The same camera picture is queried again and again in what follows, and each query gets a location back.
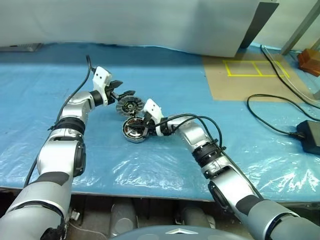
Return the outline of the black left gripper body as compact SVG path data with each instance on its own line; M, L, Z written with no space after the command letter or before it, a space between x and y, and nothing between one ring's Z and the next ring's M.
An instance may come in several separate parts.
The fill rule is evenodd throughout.
M118 100L119 95L114 92L115 89L111 88L111 84L106 86L106 97L108 102L115 102Z

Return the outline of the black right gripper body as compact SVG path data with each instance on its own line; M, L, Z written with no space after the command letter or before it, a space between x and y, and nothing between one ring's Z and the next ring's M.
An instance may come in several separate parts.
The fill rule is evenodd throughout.
M149 117L144 117L143 118L143 126L147 130L147 135L148 136L156 136L157 131L155 127L155 121Z

